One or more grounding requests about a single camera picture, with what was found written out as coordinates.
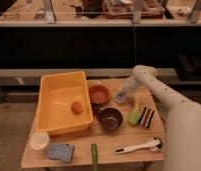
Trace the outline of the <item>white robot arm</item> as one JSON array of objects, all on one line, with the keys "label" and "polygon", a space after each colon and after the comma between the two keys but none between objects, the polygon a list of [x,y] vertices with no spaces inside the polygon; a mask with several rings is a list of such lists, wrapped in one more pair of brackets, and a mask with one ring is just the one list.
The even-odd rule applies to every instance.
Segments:
[{"label": "white robot arm", "polygon": [[124,80],[116,100],[123,103],[130,93],[145,85],[167,108],[164,171],[201,171],[201,104],[159,81],[157,69],[136,65]]}]

